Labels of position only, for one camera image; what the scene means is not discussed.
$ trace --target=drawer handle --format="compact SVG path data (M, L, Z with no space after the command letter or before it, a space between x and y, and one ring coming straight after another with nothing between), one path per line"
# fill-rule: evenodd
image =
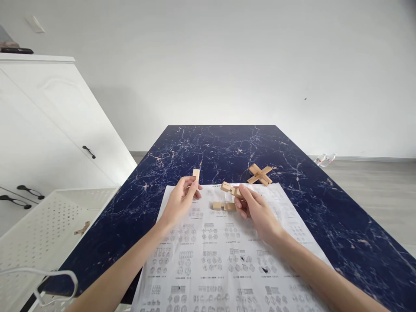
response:
M44 198L45 198L45 196L43 196L43 195L42 195L41 193L39 193L38 191L35 191L35 190L32 190L32 189L29 189L29 188L25 187L24 185L19 185L19 186L17 187L17 189L24 190L24 191L28 191L30 194L32 194L32 195L34 195L34 196L37 196L37 197L38 197L38 199L44 199Z
M85 150L87 150L91 155L92 155L92 159L94 159L95 158L95 155L91 152L91 150L88 148L88 147L86 147L85 145L82 147L83 149L85 149Z
M18 206L22 206L23 208L25 208L25 209L30 209L30 208L32 208L32 205L28 205L27 203L25 203L24 201L21 201L20 199L13 199L13 198L10 198L9 196L7 196L7 195L1 195L0 196L0 200L8 200L8 201L11 201L12 203L14 203L14 204L16 204L16 205L18 205Z

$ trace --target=white paper sheet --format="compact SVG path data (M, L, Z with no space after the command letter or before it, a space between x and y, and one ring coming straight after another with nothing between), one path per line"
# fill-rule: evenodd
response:
M280 184L246 186L266 199L286 231L331 266ZM166 187L158 219L173 188ZM203 188L202 199L192 203L189 215L144 265L132 311L328 311L293 269L258 238L251 219L212 210L213 202L234 201L230 193L221 191L220 185Z

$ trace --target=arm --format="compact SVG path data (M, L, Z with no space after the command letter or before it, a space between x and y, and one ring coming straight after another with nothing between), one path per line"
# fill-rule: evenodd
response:
M275 249L331 309L338 312L388 311L291 237L261 195L244 185L239 188L247 201L235 198L240 215L252 217L260 238Z
M147 258L189 210L192 198L201 198L198 188L202 189L198 182L195 181L195 177L181 178L173 189L160 220L88 287L67 311L113 312Z

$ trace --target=forearm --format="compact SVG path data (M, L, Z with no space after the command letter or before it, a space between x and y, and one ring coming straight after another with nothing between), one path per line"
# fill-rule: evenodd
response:
M286 231L279 230L274 233L270 242L334 311L388 311L299 244Z
M147 258L166 236L169 227L169 224L157 222L145 236L82 293L67 311L113 312Z

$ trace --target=white wardrobe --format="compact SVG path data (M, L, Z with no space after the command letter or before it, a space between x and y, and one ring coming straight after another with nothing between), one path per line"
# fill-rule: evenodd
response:
M0 53L0 138L0 236L53 190L136 167L72 57Z

